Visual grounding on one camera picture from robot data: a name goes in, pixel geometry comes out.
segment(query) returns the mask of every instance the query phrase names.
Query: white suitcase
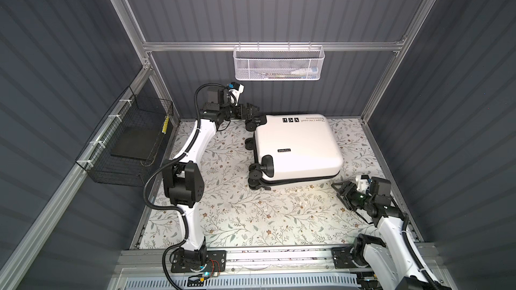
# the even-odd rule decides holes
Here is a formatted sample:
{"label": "white suitcase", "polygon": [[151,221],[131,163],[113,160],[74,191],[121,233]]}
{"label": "white suitcase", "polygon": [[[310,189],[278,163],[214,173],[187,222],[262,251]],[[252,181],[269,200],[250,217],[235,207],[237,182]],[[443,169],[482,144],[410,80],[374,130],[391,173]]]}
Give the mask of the white suitcase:
{"label": "white suitcase", "polygon": [[335,177],[343,157],[326,117],[320,114],[266,115],[246,126],[255,136],[246,140],[255,163],[249,166],[249,187],[298,187]]}

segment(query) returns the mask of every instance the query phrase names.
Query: dark gray panel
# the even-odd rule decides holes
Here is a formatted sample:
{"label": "dark gray panel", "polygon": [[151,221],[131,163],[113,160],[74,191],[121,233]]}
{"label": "dark gray panel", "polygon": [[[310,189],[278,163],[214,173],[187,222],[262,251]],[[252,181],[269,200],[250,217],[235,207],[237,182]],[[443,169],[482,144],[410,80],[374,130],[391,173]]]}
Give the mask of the dark gray panel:
{"label": "dark gray panel", "polygon": [[[193,93],[207,82],[234,81],[231,52],[154,52],[183,118],[194,118]],[[242,103],[265,113],[360,115],[389,62],[390,52],[327,52],[318,81],[245,81]],[[199,105],[205,94],[199,95]]]}
{"label": "dark gray panel", "polygon": [[154,42],[396,41],[421,0],[129,0]]}
{"label": "dark gray panel", "polygon": [[[0,24],[3,266],[141,64],[109,0],[0,0]],[[52,241],[56,232],[26,276],[38,279],[38,285],[24,281],[20,288],[42,287],[50,280],[56,285],[50,288],[67,288],[63,278],[82,278],[80,287],[68,288],[106,284],[116,252],[130,242],[141,210],[138,190],[112,188],[81,188],[58,225],[84,237],[94,233],[89,235],[92,240],[105,239],[109,247],[70,247],[71,242]],[[87,189],[99,199],[84,196]],[[80,208],[74,207],[78,202]],[[58,263],[59,255],[72,253],[66,265]],[[102,263],[82,265],[81,260],[93,253]],[[47,261],[38,264],[43,258]]]}
{"label": "dark gray panel", "polygon": [[516,269],[515,6],[438,0],[370,121],[461,289],[508,287]]}

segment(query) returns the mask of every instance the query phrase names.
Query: floral tablecloth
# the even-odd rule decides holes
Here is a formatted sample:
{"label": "floral tablecloth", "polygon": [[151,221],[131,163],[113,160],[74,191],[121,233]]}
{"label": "floral tablecloth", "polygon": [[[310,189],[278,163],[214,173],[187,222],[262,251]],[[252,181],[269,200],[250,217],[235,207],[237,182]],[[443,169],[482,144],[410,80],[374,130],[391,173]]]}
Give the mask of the floral tablecloth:
{"label": "floral tablecloth", "polygon": [[[359,120],[328,121],[344,158],[332,182],[363,173],[384,177]],[[193,125],[180,124],[171,157],[182,148]],[[199,207],[208,247],[341,244],[352,242],[358,233],[376,234],[374,226],[344,208],[329,183],[250,190],[247,178],[252,151],[246,150],[243,142],[251,136],[243,122],[232,122],[211,139],[203,155],[205,190]],[[163,188],[155,204],[170,204]],[[152,210],[140,248],[165,248],[180,240],[177,213]]]}

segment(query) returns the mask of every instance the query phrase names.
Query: black caster wheel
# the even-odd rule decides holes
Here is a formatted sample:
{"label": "black caster wheel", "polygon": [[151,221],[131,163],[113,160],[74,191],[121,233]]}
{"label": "black caster wheel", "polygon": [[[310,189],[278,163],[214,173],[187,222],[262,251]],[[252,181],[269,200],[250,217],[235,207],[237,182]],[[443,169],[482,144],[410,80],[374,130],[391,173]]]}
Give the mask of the black caster wheel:
{"label": "black caster wheel", "polygon": [[253,169],[249,171],[249,179],[259,180],[262,177],[263,173],[259,169]]}
{"label": "black caster wheel", "polygon": [[251,190],[259,190],[261,188],[259,180],[254,180],[254,179],[249,178],[247,180],[247,183],[249,184],[249,189],[251,189]]}
{"label": "black caster wheel", "polygon": [[254,122],[252,122],[252,121],[251,121],[251,122],[248,122],[248,123],[246,123],[246,130],[247,130],[247,131],[250,131],[250,132],[253,132],[253,131],[255,131],[255,130],[256,130],[256,127],[257,127],[257,126],[258,126],[258,125],[257,125],[257,124],[255,124],[255,123],[254,123]]}

